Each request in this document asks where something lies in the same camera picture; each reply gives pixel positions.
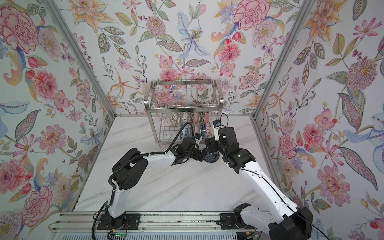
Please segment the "green leaf pattern bowl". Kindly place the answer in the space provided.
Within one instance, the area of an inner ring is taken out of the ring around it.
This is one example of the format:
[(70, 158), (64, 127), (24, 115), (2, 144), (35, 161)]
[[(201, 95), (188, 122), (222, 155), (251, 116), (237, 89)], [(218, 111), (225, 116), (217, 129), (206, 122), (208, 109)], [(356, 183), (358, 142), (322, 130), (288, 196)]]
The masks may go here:
[(202, 112), (201, 113), (201, 121), (203, 123), (209, 123), (210, 122), (210, 113), (209, 112)]

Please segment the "purple striped bowl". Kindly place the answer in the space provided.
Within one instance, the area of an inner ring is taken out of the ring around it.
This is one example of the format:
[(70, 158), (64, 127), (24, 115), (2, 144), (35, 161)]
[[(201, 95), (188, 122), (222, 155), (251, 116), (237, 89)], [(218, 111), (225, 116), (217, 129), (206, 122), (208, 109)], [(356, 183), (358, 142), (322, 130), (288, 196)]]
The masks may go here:
[(201, 134), (201, 129), (200, 129), (200, 126), (199, 124), (193, 124), (193, 130), (194, 130), (194, 135), (196, 134)]

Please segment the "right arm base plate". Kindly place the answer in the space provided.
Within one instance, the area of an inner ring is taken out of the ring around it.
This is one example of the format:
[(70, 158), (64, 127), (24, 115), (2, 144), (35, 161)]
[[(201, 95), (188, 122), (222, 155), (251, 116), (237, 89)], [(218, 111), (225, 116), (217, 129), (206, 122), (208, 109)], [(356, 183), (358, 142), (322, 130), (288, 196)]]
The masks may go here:
[(255, 230), (256, 228), (246, 225), (241, 218), (235, 213), (221, 213), (219, 214), (219, 221), (217, 224), (222, 230)]

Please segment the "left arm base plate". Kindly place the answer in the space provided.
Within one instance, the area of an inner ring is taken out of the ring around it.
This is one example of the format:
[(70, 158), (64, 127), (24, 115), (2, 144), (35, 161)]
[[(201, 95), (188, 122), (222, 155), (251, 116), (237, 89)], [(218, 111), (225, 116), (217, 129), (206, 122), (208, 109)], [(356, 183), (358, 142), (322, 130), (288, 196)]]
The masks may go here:
[(97, 230), (138, 230), (141, 214), (123, 214), (113, 218), (109, 213), (101, 216)]

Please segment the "blue triangle pattern bowl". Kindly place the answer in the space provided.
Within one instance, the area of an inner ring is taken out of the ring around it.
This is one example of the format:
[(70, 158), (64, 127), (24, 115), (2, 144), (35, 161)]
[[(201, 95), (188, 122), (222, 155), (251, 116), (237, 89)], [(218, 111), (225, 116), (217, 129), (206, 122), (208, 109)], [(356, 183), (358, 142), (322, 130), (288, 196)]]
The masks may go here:
[(212, 137), (212, 127), (210, 123), (202, 123), (201, 125), (201, 136), (203, 139)]

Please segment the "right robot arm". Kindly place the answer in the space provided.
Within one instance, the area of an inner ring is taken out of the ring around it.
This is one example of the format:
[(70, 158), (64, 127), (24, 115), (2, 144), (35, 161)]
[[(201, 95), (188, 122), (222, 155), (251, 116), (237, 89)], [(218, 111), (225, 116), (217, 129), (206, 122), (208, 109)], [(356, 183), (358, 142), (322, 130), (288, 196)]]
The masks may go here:
[(240, 148), (234, 128), (215, 127), (214, 136), (206, 140), (209, 152), (219, 152), (223, 161), (236, 174), (248, 181), (268, 207), (269, 213), (249, 210), (242, 205), (240, 219), (247, 226), (268, 233), (272, 240), (309, 240), (313, 233), (324, 233), (313, 224), (313, 214), (307, 207), (300, 208), (265, 175), (256, 158)]

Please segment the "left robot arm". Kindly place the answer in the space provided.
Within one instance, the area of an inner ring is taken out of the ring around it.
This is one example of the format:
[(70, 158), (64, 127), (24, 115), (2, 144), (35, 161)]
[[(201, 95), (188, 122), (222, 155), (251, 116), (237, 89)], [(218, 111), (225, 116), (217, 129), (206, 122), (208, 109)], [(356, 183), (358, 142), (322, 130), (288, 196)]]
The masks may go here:
[(177, 139), (174, 139), (165, 151), (142, 153), (136, 148), (130, 149), (112, 168), (108, 179), (113, 188), (111, 198), (98, 211), (92, 230), (113, 232), (137, 228), (140, 215), (126, 214), (130, 189), (138, 184), (146, 169), (181, 165), (189, 159), (201, 160), (199, 143), (202, 139), (202, 135), (191, 133), (180, 144), (175, 144)]

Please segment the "white brown lattice bowl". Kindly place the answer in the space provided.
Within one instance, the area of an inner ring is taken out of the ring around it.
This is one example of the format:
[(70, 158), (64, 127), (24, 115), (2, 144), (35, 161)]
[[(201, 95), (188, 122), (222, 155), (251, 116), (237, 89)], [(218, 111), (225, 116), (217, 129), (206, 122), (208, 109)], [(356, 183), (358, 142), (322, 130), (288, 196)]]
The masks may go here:
[(170, 126), (176, 127), (179, 124), (179, 121), (180, 121), (179, 114), (178, 113), (172, 113)]

